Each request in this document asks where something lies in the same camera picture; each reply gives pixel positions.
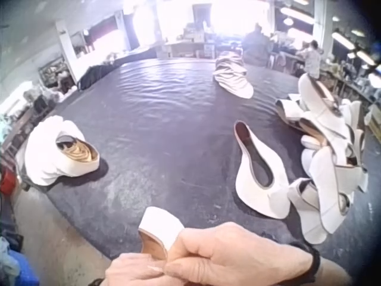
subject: fingernail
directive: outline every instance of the fingernail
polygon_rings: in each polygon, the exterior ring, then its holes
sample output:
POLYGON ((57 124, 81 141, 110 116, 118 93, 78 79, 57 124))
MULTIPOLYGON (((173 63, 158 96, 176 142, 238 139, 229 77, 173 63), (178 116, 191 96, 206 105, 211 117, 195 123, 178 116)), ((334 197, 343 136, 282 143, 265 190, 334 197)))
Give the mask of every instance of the fingernail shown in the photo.
POLYGON ((152 269, 152 270, 154 270, 154 271, 157 271, 157 272, 160 272, 160 273, 164 273, 163 269, 160 268, 160 267, 155 267, 155 266, 150 266, 150 265, 148 265, 147 267, 152 269))

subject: person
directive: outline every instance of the person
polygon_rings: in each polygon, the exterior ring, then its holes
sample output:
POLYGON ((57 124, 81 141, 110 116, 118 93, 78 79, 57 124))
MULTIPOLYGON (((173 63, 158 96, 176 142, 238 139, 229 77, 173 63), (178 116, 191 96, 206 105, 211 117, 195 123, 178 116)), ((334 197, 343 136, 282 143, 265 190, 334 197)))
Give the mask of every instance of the person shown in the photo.
POLYGON ((256 24, 254 31, 243 39, 242 48, 245 63, 266 67, 273 46, 270 38, 262 33, 262 27, 256 24))
POLYGON ((318 43, 313 40, 307 49, 297 52, 296 55, 305 60, 304 71, 311 77, 319 79, 321 54, 318 50, 318 43))
MULTIPOLYGON (((278 244, 230 222, 184 229, 166 262, 149 254, 121 254, 106 270, 101 286, 269 286, 300 277, 313 261, 313 255, 300 248, 278 244)), ((351 284, 349 275, 326 259, 321 259, 315 278, 311 285, 351 284)))

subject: pillar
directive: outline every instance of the pillar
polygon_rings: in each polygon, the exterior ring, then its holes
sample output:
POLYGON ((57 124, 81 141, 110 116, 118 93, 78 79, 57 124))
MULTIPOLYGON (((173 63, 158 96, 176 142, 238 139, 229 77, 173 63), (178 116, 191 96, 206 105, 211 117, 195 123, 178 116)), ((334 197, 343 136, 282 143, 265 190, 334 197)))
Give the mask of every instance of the pillar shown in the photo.
POLYGON ((124 25, 123 10, 116 11, 114 16, 115 16, 115 21, 117 22, 118 30, 123 35, 124 49, 126 51, 131 51, 131 45, 130 45, 129 37, 127 35, 126 26, 124 25))
POLYGON ((82 74, 79 69, 77 56, 74 51, 73 44, 71 43, 70 35, 66 29, 65 21, 56 21, 55 28, 57 30, 58 41, 60 43, 61 52, 64 56, 66 65, 68 66, 74 82, 78 82, 82 74))
POLYGON ((319 47, 324 50, 323 59, 325 60, 332 52, 333 46, 333 7, 329 0, 314 1, 314 39, 319 47))
POLYGON ((268 0, 267 21, 269 33, 275 32, 275 0, 268 0))

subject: hand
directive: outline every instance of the hand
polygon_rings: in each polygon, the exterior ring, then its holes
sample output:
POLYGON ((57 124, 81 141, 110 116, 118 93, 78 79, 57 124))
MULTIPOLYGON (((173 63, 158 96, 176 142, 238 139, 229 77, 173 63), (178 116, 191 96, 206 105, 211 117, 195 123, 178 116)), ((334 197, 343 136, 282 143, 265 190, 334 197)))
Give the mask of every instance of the hand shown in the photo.
POLYGON ((164 264, 149 254, 121 254, 106 270, 101 286, 182 286, 181 280, 163 274, 164 264))
POLYGON ((312 255, 259 237, 235 223, 184 229, 168 252, 164 272, 213 286, 268 286, 302 275, 312 255))

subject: worktable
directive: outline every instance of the worktable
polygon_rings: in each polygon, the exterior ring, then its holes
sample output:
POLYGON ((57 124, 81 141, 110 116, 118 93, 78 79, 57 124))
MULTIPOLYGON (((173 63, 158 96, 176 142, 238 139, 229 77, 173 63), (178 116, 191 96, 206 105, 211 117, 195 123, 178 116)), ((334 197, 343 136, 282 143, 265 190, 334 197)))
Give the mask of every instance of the worktable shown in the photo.
MULTIPOLYGON (((276 220, 238 198, 241 150, 233 133, 235 121, 243 120, 283 159, 290 182, 306 176, 302 133, 285 125, 274 107, 277 98, 298 92, 298 79, 246 66, 254 96, 245 100, 213 81, 214 66, 197 59, 128 63, 55 112, 75 122, 100 152, 101 165, 91 174, 59 179, 47 196, 107 257, 140 251, 138 225, 148 206, 168 210, 187 227, 233 221, 281 243, 302 239, 294 207, 286 219, 276 220)), ((368 193, 356 193, 342 226, 317 246, 352 275, 373 251, 381 220, 381 148, 369 132, 366 140, 368 193)), ((256 162, 254 172, 263 183, 264 170, 256 162)))

